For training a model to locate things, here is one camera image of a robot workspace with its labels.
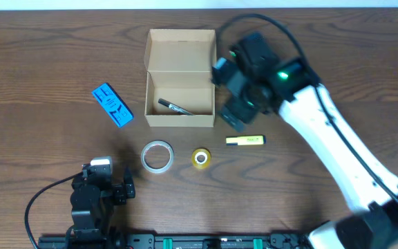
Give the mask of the yellow highlighter pen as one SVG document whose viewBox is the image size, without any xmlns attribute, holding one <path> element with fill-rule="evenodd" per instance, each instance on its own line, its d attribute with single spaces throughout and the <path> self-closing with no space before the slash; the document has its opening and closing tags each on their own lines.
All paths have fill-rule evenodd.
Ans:
<svg viewBox="0 0 398 249">
<path fill-rule="evenodd" d="M 264 145 L 266 143 L 266 138 L 264 137 L 264 135 L 232 136 L 232 137 L 226 137 L 225 142 L 226 145 L 236 145 L 236 146 Z"/>
</svg>

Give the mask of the small yellow tape roll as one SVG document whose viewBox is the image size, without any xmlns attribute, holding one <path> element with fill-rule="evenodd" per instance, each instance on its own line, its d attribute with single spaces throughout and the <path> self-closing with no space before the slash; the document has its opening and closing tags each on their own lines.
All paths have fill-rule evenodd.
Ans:
<svg viewBox="0 0 398 249">
<path fill-rule="evenodd" d="M 205 148 L 196 149 L 192 153 L 191 162 L 196 169 L 206 169 L 210 165 L 211 154 Z"/>
</svg>

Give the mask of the black white marker pen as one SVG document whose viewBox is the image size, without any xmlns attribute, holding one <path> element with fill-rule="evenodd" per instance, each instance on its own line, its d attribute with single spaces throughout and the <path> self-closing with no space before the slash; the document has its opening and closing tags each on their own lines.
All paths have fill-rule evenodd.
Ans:
<svg viewBox="0 0 398 249">
<path fill-rule="evenodd" d="M 171 109 L 172 111 L 177 112 L 177 113 L 181 113 L 183 115 L 188 115 L 188 116 L 193 116 L 192 112 L 190 112 L 190 111 L 188 111 L 188 110 L 186 110 L 186 109 L 184 109 L 182 107 L 179 107 L 178 105 L 176 105 L 176 104 L 174 104 L 172 102 L 169 102 L 167 100 L 164 100 L 162 98 L 160 98 L 158 100 L 158 103 L 163 105 L 163 106 L 165 106 L 165 107 L 167 107 L 167 108 L 169 108 L 169 109 Z"/>
</svg>

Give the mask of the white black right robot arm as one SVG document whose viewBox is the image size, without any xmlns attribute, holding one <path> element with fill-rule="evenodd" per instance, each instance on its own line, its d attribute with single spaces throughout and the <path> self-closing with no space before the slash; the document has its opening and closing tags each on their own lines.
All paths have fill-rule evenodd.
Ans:
<svg viewBox="0 0 398 249">
<path fill-rule="evenodd" d="M 398 241 L 398 177 L 352 130 L 304 57 L 281 61 L 260 33 L 220 58 L 213 82 L 230 99 L 222 118 L 241 130 L 256 114 L 274 112 L 308 143 L 339 186 L 351 215 L 307 234 L 311 248 L 388 248 Z"/>
</svg>

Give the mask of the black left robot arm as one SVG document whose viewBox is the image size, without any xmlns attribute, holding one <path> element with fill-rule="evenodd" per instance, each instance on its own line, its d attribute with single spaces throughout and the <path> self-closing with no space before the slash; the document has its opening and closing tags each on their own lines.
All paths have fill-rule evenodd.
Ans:
<svg viewBox="0 0 398 249">
<path fill-rule="evenodd" d="M 114 207 L 135 198 L 129 169 L 124 170 L 121 183 L 113 183 L 108 165 L 83 165 L 82 175 L 73 179 L 72 188 L 71 215 L 78 241 L 107 240 Z"/>
</svg>

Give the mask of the clear adhesive tape roll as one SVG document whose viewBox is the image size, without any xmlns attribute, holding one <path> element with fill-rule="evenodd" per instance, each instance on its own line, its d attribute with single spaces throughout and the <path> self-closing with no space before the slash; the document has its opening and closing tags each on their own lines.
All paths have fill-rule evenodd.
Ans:
<svg viewBox="0 0 398 249">
<path fill-rule="evenodd" d="M 163 174 L 173 165 L 174 150 L 169 143 L 154 140 L 142 148 L 140 159 L 146 171 L 152 174 Z"/>
</svg>

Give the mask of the open cardboard box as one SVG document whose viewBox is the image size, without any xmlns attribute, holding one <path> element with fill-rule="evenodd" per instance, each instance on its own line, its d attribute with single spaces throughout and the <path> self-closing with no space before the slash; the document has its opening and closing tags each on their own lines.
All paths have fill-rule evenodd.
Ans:
<svg viewBox="0 0 398 249">
<path fill-rule="evenodd" d="M 213 127 L 216 32 L 200 29 L 150 29 L 146 41 L 146 102 L 151 127 Z M 183 115 L 158 103 L 162 98 L 193 113 Z"/>
</svg>

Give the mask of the blue plastic tape dispenser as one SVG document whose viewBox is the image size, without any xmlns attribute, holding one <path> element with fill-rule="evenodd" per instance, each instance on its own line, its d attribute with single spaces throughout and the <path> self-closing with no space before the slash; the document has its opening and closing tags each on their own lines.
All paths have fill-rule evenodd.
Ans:
<svg viewBox="0 0 398 249">
<path fill-rule="evenodd" d="M 108 82 L 94 89 L 92 95 L 119 128 L 134 119 L 132 111 Z"/>
</svg>

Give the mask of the black mounting rail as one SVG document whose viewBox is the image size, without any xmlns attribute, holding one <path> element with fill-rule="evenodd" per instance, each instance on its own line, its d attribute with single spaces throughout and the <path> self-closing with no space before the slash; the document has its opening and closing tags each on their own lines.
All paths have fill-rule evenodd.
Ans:
<svg viewBox="0 0 398 249">
<path fill-rule="evenodd" d="M 305 249 L 311 248 L 305 236 L 270 235 L 154 235 L 127 234 L 108 239 L 82 240 L 69 237 L 41 237 L 40 248 L 123 248 L 123 249 Z"/>
</svg>

